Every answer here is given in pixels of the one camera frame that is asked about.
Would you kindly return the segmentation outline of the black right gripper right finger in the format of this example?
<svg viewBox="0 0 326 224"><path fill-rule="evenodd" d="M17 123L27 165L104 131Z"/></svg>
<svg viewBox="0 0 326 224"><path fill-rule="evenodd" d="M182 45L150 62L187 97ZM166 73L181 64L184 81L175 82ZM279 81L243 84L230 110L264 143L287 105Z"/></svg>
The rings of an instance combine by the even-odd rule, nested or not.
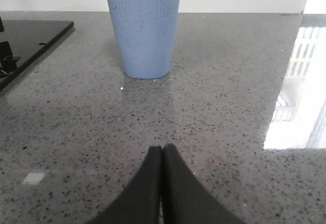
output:
<svg viewBox="0 0 326 224"><path fill-rule="evenodd" d="M165 145L162 157L164 223L244 223L204 188L175 145Z"/></svg>

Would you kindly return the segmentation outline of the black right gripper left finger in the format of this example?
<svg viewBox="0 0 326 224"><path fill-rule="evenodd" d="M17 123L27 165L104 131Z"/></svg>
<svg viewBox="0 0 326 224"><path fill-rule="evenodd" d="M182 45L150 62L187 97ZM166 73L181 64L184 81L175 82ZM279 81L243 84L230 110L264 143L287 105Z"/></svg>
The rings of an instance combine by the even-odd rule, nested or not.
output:
<svg viewBox="0 0 326 224"><path fill-rule="evenodd" d="M88 223L158 223L162 148L151 146L121 194Z"/></svg>

